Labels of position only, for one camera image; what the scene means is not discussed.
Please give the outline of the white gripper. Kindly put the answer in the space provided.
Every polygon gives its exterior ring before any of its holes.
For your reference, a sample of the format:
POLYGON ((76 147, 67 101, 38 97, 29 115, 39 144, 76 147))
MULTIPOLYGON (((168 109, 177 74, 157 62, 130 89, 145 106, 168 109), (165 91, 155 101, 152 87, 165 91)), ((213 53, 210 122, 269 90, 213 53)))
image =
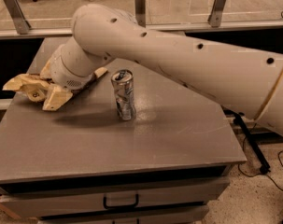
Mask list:
POLYGON ((41 79, 52 78, 55 83, 50 84, 42 109, 57 111, 73 97, 71 91, 82 89, 91 81, 96 69, 112 61, 108 55, 97 56, 85 51, 71 37, 54 51, 40 71, 41 79))

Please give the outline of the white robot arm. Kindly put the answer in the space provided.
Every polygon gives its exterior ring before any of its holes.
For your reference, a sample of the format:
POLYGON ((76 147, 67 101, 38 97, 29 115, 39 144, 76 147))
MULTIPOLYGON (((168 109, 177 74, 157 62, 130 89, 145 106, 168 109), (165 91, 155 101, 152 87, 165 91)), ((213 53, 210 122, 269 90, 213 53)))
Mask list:
POLYGON ((71 38, 40 75, 78 90, 115 59, 129 60, 283 136, 283 54, 148 30, 122 10, 80 7, 71 38))

